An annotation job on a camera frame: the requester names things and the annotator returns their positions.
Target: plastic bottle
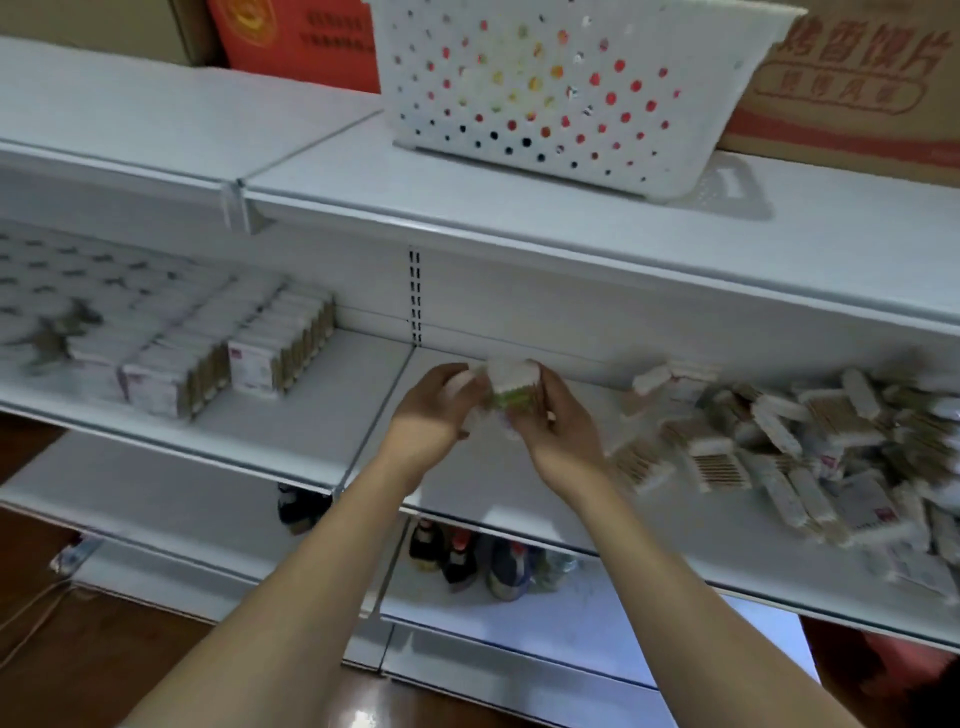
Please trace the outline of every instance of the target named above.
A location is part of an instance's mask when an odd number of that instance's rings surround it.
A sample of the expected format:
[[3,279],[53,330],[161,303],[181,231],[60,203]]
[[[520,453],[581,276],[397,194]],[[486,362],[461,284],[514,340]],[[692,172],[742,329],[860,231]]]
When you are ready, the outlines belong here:
[[493,545],[487,586],[502,601],[515,601],[530,587],[530,552],[515,541],[498,540]]

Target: white plastic basket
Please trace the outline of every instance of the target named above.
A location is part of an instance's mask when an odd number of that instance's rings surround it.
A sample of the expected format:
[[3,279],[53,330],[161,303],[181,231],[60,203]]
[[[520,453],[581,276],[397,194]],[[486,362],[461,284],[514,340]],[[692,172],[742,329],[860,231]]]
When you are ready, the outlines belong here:
[[371,0],[396,141],[651,199],[696,184],[805,11],[739,0]]

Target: electrical cord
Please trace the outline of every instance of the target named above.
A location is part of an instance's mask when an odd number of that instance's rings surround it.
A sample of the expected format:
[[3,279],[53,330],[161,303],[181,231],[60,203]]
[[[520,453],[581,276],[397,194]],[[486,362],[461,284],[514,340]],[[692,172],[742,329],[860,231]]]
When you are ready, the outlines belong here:
[[33,625],[33,626],[30,628],[30,630],[27,632],[26,636],[25,636],[22,640],[20,640],[20,642],[18,642],[17,644],[15,644],[15,645],[13,646],[13,648],[11,649],[11,651],[7,653],[6,657],[4,657],[2,660],[0,660],[0,671],[3,671],[3,669],[13,661],[13,658],[16,657],[16,654],[17,654],[21,649],[23,649],[23,647],[24,647],[24,646],[30,641],[30,639],[40,630],[40,628],[41,628],[44,624],[46,624],[47,621],[49,621],[50,617],[53,616],[53,613],[56,611],[57,607],[59,607],[60,604],[63,602],[63,600],[66,599],[66,596],[67,596],[68,594],[70,594],[70,592],[73,591],[73,589],[74,589],[73,585],[72,585],[68,580],[66,580],[66,579],[62,579],[62,580],[60,580],[60,581],[55,581],[53,584],[50,584],[50,585],[46,586],[45,588],[43,588],[42,590],[40,590],[36,595],[33,596],[33,598],[30,599],[30,601],[28,601],[26,604],[24,604],[22,607],[20,607],[20,609],[18,609],[18,610],[13,614],[12,617],[10,617],[10,618],[7,619],[6,621],[4,621],[3,624],[0,624],[0,632],[3,632],[3,630],[5,630],[5,629],[6,629],[7,627],[9,627],[11,624],[13,624],[15,621],[17,621],[20,617],[22,617],[24,614],[26,614],[27,610],[29,610],[29,609],[30,609],[32,606],[34,606],[37,602],[39,602],[41,599],[43,599],[43,598],[44,598],[45,596],[47,596],[48,594],[51,594],[52,592],[56,591],[58,588],[63,587],[64,585],[66,586],[66,588],[63,589],[63,590],[57,595],[57,598],[53,600],[53,603],[51,603],[50,606],[48,606],[48,607],[46,608],[46,611],[44,611],[44,613],[40,616],[40,619],[38,619],[36,622],[34,622],[34,625]]

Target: forearm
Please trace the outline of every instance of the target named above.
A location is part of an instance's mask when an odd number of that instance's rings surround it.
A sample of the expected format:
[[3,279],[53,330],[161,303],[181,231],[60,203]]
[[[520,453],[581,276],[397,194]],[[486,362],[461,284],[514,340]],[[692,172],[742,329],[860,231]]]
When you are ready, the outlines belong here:
[[607,478],[593,477],[588,497],[571,505],[681,728],[859,725],[683,558],[662,547]]
[[389,463],[374,460],[126,725],[316,725],[406,492],[402,479]]

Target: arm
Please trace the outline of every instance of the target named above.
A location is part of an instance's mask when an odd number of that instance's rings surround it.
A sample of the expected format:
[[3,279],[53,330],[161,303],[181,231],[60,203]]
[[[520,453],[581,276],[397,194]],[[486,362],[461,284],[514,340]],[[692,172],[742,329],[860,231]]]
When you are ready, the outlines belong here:
[[803,670],[658,543],[611,482],[587,410],[542,368],[546,408],[514,412],[538,473],[596,544],[636,640],[681,728],[856,728]]
[[129,728],[314,726],[334,687],[403,499],[461,436],[489,383],[443,401],[465,364],[431,370],[396,409],[373,461],[310,535],[148,694]]

